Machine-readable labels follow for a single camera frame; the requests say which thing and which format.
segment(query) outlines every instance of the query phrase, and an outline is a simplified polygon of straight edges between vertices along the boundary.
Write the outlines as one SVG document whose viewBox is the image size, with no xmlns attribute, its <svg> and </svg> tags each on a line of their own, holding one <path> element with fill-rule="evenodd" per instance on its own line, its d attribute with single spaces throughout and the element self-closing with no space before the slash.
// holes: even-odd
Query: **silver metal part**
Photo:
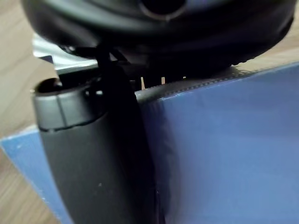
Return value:
<svg viewBox="0 0 299 224">
<path fill-rule="evenodd" d="M 58 75 L 98 67 L 97 60 L 68 54 L 37 34 L 33 37 L 33 55 L 53 63 Z"/>
</svg>

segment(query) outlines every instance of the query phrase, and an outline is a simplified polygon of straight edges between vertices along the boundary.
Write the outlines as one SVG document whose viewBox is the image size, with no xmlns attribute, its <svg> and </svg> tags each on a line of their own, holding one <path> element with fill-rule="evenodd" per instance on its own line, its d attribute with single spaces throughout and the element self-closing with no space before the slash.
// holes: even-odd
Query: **blue box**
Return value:
<svg viewBox="0 0 299 224">
<path fill-rule="evenodd" d="M 137 92 L 166 224 L 299 223 L 299 63 Z M 5 153 L 72 224 L 36 129 Z"/>
</svg>

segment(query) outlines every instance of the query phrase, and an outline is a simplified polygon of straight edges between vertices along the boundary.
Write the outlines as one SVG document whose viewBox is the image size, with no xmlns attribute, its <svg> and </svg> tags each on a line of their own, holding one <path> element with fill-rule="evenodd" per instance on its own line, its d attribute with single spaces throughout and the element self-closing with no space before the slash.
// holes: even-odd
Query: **wooden table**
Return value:
<svg viewBox="0 0 299 224">
<path fill-rule="evenodd" d="M 18 0 L 0 0 L 0 138 L 34 123 L 29 90 L 40 80 L 55 76 L 52 65 L 33 58 L 31 38 L 32 30 Z M 299 20 L 296 20 L 279 45 L 239 68 L 260 69 L 298 60 Z M 0 150 L 0 224 L 57 223 Z"/>
</svg>

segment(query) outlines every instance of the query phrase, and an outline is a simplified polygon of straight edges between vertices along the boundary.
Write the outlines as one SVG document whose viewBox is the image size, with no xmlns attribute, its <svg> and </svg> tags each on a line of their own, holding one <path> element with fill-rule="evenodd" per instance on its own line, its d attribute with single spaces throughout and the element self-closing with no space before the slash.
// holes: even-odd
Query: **black plastic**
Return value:
<svg viewBox="0 0 299 224">
<path fill-rule="evenodd" d="M 139 106 L 122 69 L 110 71 L 66 90 L 54 79 L 37 86 L 44 150 L 74 223 L 158 224 L 163 215 Z"/>
</svg>

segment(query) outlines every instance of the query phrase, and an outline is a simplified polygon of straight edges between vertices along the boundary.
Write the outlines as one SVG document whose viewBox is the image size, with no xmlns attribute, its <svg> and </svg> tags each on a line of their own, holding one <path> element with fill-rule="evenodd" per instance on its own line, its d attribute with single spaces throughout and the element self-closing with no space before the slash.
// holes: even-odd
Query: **black leather ear pad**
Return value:
<svg viewBox="0 0 299 224">
<path fill-rule="evenodd" d="M 109 1 L 124 7 L 113 10 L 115 4 L 103 4 Z M 289 25 L 296 4 L 296 0 L 218 1 L 222 4 L 187 8 L 170 21 L 144 15 L 139 0 L 22 0 L 22 4 L 33 29 L 50 42 L 74 47 L 108 42 L 143 54 L 272 42 Z"/>
</svg>

